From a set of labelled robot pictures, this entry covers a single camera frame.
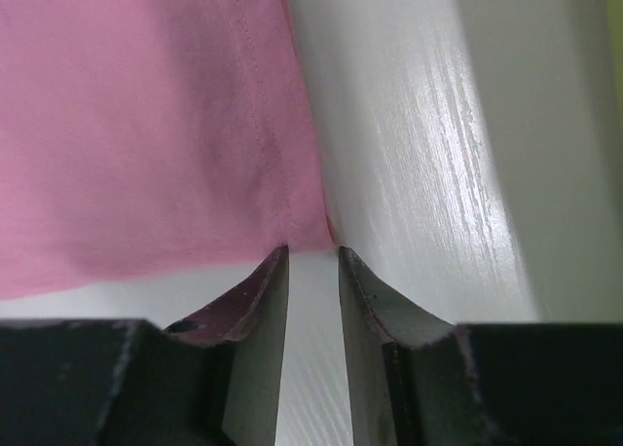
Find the pink fabric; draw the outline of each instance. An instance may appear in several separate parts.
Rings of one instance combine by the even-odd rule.
[[[280,0],[0,0],[0,298],[331,246]]]

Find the pink cloth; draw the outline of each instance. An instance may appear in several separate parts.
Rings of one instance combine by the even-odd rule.
[[[0,0],[0,298],[282,243],[331,246],[280,0]]]

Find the stitched seam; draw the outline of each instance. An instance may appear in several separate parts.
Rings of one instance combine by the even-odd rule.
[[[232,46],[232,50],[234,51],[234,56],[236,58],[236,65],[238,67],[238,70],[240,71],[240,75],[242,77],[242,86],[244,89],[244,93],[246,95],[246,101],[248,103],[249,106],[249,110],[251,111],[251,118],[253,119],[253,127],[255,128],[255,140],[257,141],[257,145],[260,148],[260,153],[261,153],[261,158],[262,158],[262,164],[264,167],[264,171],[266,172],[268,179],[269,179],[269,188],[268,191],[270,193],[270,200],[273,199],[274,195],[275,195],[275,188],[273,186],[273,176],[271,174],[271,169],[269,168],[269,162],[266,158],[266,149],[264,148],[264,145],[262,143],[262,136],[260,135],[260,126],[258,124],[257,121],[257,111],[255,110],[254,104],[253,104],[253,97],[251,97],[250,94],[250,90],[248,88],[248,83],[246,82],[246,74],[244,72],[244,67],[242,65],[242,62],[240,61],[240,56],[238,54],[238,49],[236,48],[236,44],[234,42],[234,37],[233,37],[233,32],[232,32],[232,26],[230,24],[230,21],[227,18],[227,15],[225,14],[225,10],[223,9],[223,3],[221,0],[216,0],[218,3],[218,9],[219,12],[221,14],[221,18],[223,19],[223,21],[225,22],[225,25],[227,26],[227,36],[230,40],[230,44]],[[279,219],[279,213],[278,211],[275,212],[275,216],[277,219],[277,225],[278,225],[278,229],[279,229],[279,234],[281,235],[281,239],[284,239],[284,234],[283,234],[283,228],[282,228],[282,224],[281,224],[281,220]]]
[[[289,189],[287,188],[287,179],[285,177],[285,173],[283,171],[283,155],[281,154],[281,149],[279,148],[279,143],[276,140],[276,133],[275,133],[275,125],[273,123],[273,118],[271,117],[271,112],[269,110],[269,103],[268,103],[268,98],[266,97],[266,93],[264,92],[264,82],[262,81],[262,79],[260,78],[260,70],[258,68],[258,64],[257,64],[257,58],[255,57],[255,49],[253,47],[253,40],[251,39],[251,34],[249,32],[249,28],[248,25],[246,23],[246,17],[244,16],[244,11],[242,10],[242,5],[240,4],[239,0],[235,0],[236,1],[236,5],[238,6],[238,10],[240,11],[240,16],[241,16],[241,21],[242,21],[242,27],[244,29],[244,34],[246,36],[246,41],[247,44],[249,46],[249,49],[251,50],[251,58],[253,60],[253,67],[255,69],[255,78],[256,81],[258,83],[258,86],[260,88],[260,95],[262,97],[262,102],[263,102],[263,109],[264,109],[264,113],[266,115],[266,119],[268,121],[269,124],[269,130],[271,133],[271,138],[273,139],[273,143],[275,145],[275,153],[277,156],[277,162],[278,162],[278,170],[279,170],[279,177],[281,178],[281,186],[283,188],[283,190],[285,190],[285,214],[286,214],[286,218],[287,218],[287,224],[291,224],[292,223],[292,213],[290,210],[290,192]],[[284,232],[283,230],[283,223],[279,220],[279,230],[281,232],[281,238],[284,240],[284,243],[288,242],[288,236],[287,236],[287,232]]]

